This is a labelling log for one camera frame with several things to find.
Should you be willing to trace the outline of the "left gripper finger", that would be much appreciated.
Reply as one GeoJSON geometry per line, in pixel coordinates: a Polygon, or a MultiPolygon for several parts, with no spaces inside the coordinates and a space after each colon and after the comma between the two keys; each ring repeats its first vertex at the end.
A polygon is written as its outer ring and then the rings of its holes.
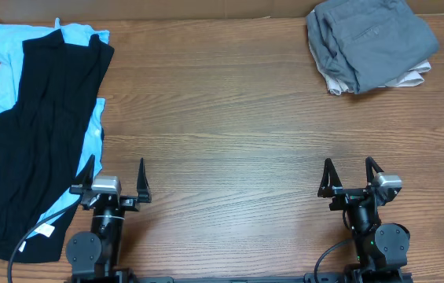
{"type": "Polygon", "coordinates": [[[91,155],[83,169],[75,177],[73,188],[90,188],[94,179],[95,155],[91,155]]]}
{"type": "Polygon", "coordinates": [[[151,201],[152,200],[151,194],[149,192],[149,183],[146,178],[145,163],[144,163],[143,158],[140,159],[136,188],[137,188],[139,201],[151,201]]]}

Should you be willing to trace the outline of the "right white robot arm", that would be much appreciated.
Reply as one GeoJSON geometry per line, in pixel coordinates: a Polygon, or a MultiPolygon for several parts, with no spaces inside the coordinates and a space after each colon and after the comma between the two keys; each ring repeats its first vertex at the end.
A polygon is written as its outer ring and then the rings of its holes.
{"type": "Polygon", "coordinates": [[[365,159],[366,186],[345,189],[331,159],[324,164],[317,195],[329,198],[329,209],[343,213],[343,223],[351,237],[327,249],[314,266],[314,281],[325,282],[325,274],[318,272],[323,259],[332,251],[353,243],[357,262],[344,267],[330,280],[344,283],[412,283],[412,274],[404,273],[407,265],[410,232],[397,223],[383,224],[378,208],[392,202],[402,189],[402,179],[391,175],[372,157],[365,159]]]}

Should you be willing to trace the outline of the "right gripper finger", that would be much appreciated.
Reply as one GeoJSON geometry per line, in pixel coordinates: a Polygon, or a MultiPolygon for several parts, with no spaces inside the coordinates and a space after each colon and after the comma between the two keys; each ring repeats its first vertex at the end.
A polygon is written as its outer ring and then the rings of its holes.
{"type": "Polygon", "coordinates": [[[365,169],[366,169],[366,179],[368,185],[372,184],[372,181],[375,178],[375,174],[383,172],[383,169],[371,156],[368,156],[365,159],[365,169]]]}
{"type": "Polygon", "coordinates": [[[343,190],[342,182],[336,172],[335,166],[330,158],[325,160],[321,184],[317,195],[319,197],[334,197],[343,190]]]}

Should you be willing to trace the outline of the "grey shorts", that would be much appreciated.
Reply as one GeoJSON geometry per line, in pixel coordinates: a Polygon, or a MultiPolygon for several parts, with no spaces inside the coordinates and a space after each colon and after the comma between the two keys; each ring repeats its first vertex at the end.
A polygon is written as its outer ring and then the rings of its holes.
{"type": "Polygon", "coordinates": [[[305,20],[320,66],[352,94],[380,88],[439,50],[429,25],[404,0],[329,0],[305,20]]]}

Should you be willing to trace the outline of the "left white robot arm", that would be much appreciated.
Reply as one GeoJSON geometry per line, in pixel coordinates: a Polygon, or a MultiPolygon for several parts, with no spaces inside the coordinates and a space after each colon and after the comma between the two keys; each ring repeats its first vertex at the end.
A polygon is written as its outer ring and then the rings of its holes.
{"type": "Polygon", "coordinates": [[[125,213],[152,201],[144,160],[140,160],[135,196],[121,193],[118,177],[96,176],[94,165],[95,157],[91,156],[69,189],[81,197],[83,210],[93,212],[90,230],[76,233],[66,245],[65,255],[72,266],[69,281],[137,282],[132,269],[118,265],[125,213]]]}

